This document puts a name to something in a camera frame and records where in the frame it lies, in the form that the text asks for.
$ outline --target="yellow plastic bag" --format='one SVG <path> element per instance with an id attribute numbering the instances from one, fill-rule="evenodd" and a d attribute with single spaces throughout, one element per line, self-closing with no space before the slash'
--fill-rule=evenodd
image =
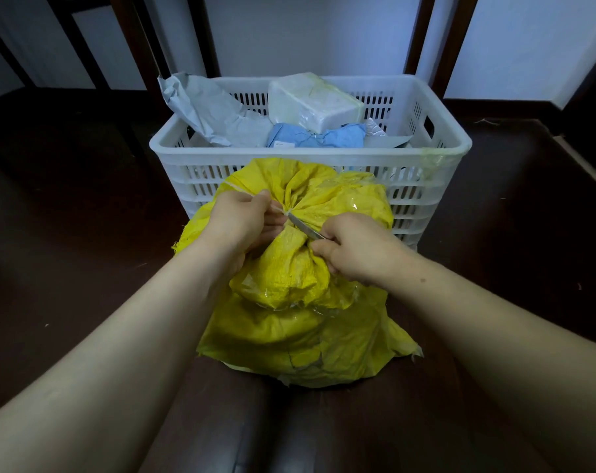
<path id="1" fill-rule="evenodd" d="M 285 211 L 320 230 L 327 218 L 354 211 L 391 228 L 385 188 L 370 173 L 254 159 L 229 176 L 225 190 L 269 189 Z M 206 227 L 214 201 L 186 225 L 174 249 Z M 220 296 L 198 345 L 200 354 L 286 384 L 325 387 L 377 374 L 394 356 L 420 347 L 386 313 L 387 293 L 331 276 L 307 236 L 287 222 L 257 259 L 248 258 Z"/>

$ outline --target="human arm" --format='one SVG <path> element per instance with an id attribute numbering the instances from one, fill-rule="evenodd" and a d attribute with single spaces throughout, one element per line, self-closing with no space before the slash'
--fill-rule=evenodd
<path id="1" fill-rule="evenodd" d="M 219 196 L 200 237 L 0 409 L 0 472 L 136 471 L 217 293 L 286 218 L 270 194 Z"/>
<path id="2" fill-rule="evenodd" d="M 333 272 L 410 306 L 560 469 L 596 470 L 596 344 L 404 246 L 362 214 L 330 218 L 314 241 Z"/>

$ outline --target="plastic crate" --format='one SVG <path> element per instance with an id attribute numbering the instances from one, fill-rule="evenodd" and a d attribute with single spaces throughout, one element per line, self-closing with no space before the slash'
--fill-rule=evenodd
<path id="1" fill-rule="evenodd" d="M 245 104 L 267 115 L 273 78 L 215 78 Z M 325 79 L 366 105 L 389 135 L 412 135 L 399 149 L 196 147 L 193 130 L 173 115 L 149 142 L 189 217 L 213 199 L 224 178 L 255 158 L 287 157 L 362 170 L 387 187 L 395 217 L 393 233 L 416 247 L 471 139 L 436 94 L 412 75 L 330 76 Z"/>

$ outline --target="wooden floor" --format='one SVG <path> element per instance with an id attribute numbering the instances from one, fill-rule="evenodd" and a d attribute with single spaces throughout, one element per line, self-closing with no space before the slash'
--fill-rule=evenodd
<path id="1" fill-rule="evenodd" d="M 596 341 L 596 183 L 533 121 L 465 122 L 463 159 L 419 251 Z M 137 126 L 146 143 L 152 125 Z M 86 120 L 0 139 L 0 406 L 171 256 L 186 222 L 155 159 Z M 425 358 L 322 390 L 192 361 L 149 472 L 552 469 L 403 305 Z"/>

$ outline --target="knife blade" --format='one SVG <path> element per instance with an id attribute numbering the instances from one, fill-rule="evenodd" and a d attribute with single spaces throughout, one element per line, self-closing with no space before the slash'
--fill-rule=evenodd
<path id="1" fill-rule="evenodd" d="M 318 239 L 326 239 L 326 237 L 324 237 L 318 231 L 315 231 L 315 230 L 311 229 L 307 224 L 305 224 L 300 219 L 298 219 L 298 217 L 296 217 L 294 214 L 287 213 L 287 217 L 289 217 L 289 220 L 292 221 L 292 223 L 294 224 L 294 226 L 296 226 L 302 232 L 304 232 L 305 234 L 307 234 L 307 237 L 308 238 L 313 239 L 315 241 L 317 241 Z"/>

